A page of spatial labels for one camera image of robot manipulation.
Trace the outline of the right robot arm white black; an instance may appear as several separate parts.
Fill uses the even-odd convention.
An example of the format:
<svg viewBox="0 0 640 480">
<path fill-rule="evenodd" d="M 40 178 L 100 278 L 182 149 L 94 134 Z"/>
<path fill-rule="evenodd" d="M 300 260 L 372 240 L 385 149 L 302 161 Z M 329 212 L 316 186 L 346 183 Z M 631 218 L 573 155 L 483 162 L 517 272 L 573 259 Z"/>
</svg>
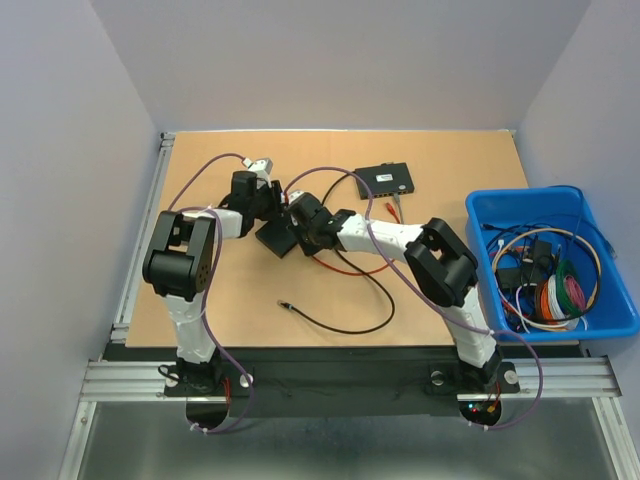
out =
<svg viewBox="0 0 640 480">
<path fill-rule="evenodd" d="M 480 305 L 478 261 L 444 220 L 406 225 L 347 209 L 332 213 L 304 191 L 289 196 L 287 214 L 307 256 L 335 250 L 377 254 L 391 267 L 406 264 L 414 279 L 405 282 L 442 316 L 454 339 L 463 384 L 482 390 L 495 381 L 501 354 Z"/>
</svg>

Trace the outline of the black network switch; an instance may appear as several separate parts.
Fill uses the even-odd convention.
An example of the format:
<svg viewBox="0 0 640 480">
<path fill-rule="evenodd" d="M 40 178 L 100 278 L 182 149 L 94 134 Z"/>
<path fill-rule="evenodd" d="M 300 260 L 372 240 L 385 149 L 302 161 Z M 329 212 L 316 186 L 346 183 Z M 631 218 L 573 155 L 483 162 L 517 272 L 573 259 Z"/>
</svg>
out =
<svg viewBox="0 0 640 480">
<path fill-rule="evenodd" d="M 405 162 L 360 167 L 354 170 L 354 174 L 361 179 L 356 180 L 356 186 L 362 200 L 411 194 L 415 190 Z"/>
</svg>

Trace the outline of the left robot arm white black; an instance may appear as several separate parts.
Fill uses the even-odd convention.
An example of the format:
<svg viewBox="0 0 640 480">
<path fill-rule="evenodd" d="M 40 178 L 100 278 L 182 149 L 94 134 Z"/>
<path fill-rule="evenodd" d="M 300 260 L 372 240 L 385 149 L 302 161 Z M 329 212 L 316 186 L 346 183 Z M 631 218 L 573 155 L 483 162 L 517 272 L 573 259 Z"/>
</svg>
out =
<svg viewBox="0 0 640 480">
<path fill-rule="evenodd" d="M 221 255 L 221 243 L 245 237 L 257 220 L 282 212 L 279 182 L 270 178 L 263 159 L 232 175 L 230 193 L 221 206 L 164 210 L 159 214 L 142 266 L 143 280 L 168 309 L 177 343 L 173 368 L 161 374 L 176 387 L 204 395 L 214 393 L 223 371 L 217 345 L 207 331 L 204 302 Z"/>
</svg>

